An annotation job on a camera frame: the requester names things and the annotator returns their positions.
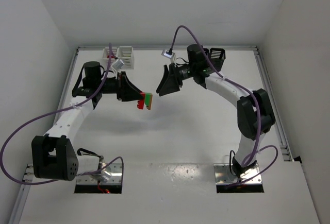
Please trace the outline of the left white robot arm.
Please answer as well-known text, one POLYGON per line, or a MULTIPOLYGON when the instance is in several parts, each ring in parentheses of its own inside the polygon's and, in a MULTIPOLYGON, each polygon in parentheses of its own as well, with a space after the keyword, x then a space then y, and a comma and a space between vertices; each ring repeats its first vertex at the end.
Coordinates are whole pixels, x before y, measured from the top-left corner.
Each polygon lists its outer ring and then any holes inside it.
POLYGON ((142 91, 128 79, 125 71, 106 77, 97 61, 85 63, 72 89, 70 105, 43 136, 31 143, 34 175, 40 179, 72 181, 76 176, 98 174, 101 156, 81 154, 74 149, 75 136, 87 116, 104 94, 116 94, 122 102, 144 99, 142 91))

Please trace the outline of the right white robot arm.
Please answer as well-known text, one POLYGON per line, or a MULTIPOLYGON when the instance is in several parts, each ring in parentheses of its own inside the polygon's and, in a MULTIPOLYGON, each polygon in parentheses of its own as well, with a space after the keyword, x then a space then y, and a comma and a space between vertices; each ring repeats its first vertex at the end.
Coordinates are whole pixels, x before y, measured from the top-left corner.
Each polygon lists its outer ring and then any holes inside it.
POLYGON ((230 102, 237 110, 241 140, 229 166, 237 177, 253 168, 257 163, 256 153, 262 135, 275 124, 268 93, 264 89, 243 89, 230 79, 220 77, 225 61, 225 50, 222 48, 207 49, 196 44, 189 45, 188 60, 182 65, 176 63, 175 53, 171 49, 163 50, 162 56, 170 59, 171 63, 163 67, 157 94, 165 96, 178 92, 183 81, 192 78, 198 85, 230 102))

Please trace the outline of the red lego brick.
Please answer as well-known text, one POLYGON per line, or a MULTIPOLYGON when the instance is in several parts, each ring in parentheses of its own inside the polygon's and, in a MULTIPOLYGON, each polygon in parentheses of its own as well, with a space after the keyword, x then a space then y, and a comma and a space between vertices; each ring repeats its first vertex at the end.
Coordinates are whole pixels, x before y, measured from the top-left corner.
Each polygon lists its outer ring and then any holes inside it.
POLYGON ((144 104, 145 104, 145 93, 141 92, 140 95, 141 95, 142 98, 137 101, 137 108, 139 110, 143 110, 144 109, 144 104))

